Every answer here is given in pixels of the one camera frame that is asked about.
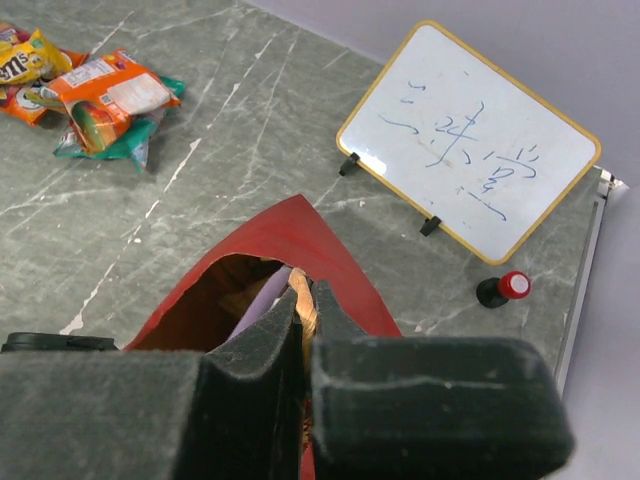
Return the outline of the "orange skittles packet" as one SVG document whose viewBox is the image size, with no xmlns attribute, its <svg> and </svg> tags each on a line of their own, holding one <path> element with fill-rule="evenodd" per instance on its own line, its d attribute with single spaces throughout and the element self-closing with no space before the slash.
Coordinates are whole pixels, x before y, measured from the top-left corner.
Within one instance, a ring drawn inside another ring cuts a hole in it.
<svg viewBox="0 0 640 480">
<path fill-rule="evenodd" d="M 84 150 L 98 154 L 130 128 L 135 117 L 181 101 L 124 48 L 97 57 L 49 84 Z"/>
</svg>

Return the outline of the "teal snack packet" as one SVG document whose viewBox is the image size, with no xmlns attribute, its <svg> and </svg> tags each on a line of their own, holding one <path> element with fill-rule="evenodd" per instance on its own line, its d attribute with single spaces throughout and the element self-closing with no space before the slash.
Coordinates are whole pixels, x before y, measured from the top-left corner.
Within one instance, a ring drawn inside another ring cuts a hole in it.
<svg viewBox="0 0 640 480">
<path fill-rule="evenodd" d="M 96 77 L 88 80 L 89 84 L 93 85 L 95 82 L 108 81 L 109 84 L 121 83 L 128 80 L 129 77 L 133 78 L 134 74 L 122 74 L 113 73 L 109 76 Z M 173 79 L 170 77 L 157 76 L 158 81 L 164 85 L 166 89 L 171 91 L 175 97 L 181 97 L 185 91 L 185 83 L 181 80 Z M 61 80 L 53 80 L 49 85 L 50 89 L 56 92 L 56 96 L 59 96 L 59 92 L 63 89 L 69 89 L 67 84 Z M 104 151 L 89 154 L 82 146 L 82 142 L 79 136 L 73 130 L 72 122 L 67 128 L 58 145 L 53 150 L 53 154 L 56 157 L 83 157 L 92 158 L 97 160 L 117 160 L 117 159 L 131 159 L 138 171 L 146 170 L 149 153 L 149 143 L 151 137 L 154 136 L 162 120 L 167 115 L 168 107 L 161 107 L 153 111 L 146 112 L 142 115 L 136 116 L 127 131 L 123 133 L 113 144 L 111 144 Z"/>
</svg>

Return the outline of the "red paper bag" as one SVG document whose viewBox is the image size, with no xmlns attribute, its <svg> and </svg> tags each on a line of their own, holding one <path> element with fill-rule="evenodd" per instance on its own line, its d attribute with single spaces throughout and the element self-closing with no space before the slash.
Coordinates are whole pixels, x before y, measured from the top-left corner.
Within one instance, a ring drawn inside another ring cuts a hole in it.
<svg viewBox="0 0 640 480">
<path fill-rule="evenodd" d="M 157 306 L 129 349 L 207 354 L 294 292 L 305 379 L 300 473 L 295 479 L 313 479 L 310 367 L 318 314 L 311 289 L 321 281 L 366 332 L 398 335 L 388 308 L 358 263 L 310 202 L 297 195 L 259 213 L 206 253 Z"/>
</svg>

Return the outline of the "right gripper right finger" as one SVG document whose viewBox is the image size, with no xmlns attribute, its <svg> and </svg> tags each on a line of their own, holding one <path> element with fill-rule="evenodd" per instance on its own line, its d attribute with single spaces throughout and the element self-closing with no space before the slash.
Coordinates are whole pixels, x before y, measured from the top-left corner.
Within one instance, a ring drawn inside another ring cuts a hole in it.
<svg viewBox="0 0 640 480">
<path fill-rule="evenodd" d="M 327 282 L 311 289 L 313 479 L 541 479 L 574 435 L 530 343 L 366 332 Z"/>
</svg>

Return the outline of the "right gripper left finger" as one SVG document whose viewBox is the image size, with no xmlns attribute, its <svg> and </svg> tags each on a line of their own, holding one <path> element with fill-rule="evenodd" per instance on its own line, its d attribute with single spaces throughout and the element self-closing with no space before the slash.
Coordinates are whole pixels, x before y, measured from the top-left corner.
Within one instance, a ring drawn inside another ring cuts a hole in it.
<svg viewBox="0 0 640 480">
<path fill-rule="evenodd" d="M 305 379 L 296 294 L 202 354 L 1 357 L 5 479 L 295 479 Z"/>
</svg>

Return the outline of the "yellow m&m's packet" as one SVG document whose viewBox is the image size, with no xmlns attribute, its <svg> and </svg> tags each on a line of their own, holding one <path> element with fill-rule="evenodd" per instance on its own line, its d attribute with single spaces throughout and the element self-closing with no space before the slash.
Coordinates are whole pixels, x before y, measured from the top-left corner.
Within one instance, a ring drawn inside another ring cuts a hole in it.
<svg viewBox="0 0 640 480">
<path fill-rule="evenodd" d="M 23 84 L 55 78 L 73 68 L 72 62 L 37 29 L 22 43 L 1 42 L 1 84 Z"/>
</svg>

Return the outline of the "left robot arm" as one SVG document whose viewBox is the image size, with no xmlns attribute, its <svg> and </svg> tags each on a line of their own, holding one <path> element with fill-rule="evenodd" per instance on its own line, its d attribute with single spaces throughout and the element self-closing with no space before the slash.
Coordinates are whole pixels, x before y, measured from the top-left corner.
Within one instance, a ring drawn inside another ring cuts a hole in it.
<svg viewBox="0 0 640 480">
<path fill-rule="evenodd" d="M 2 353 L 17 351 L 118 351 L 113 338 L 14 332 L 1 346 Z"/>
</svg>

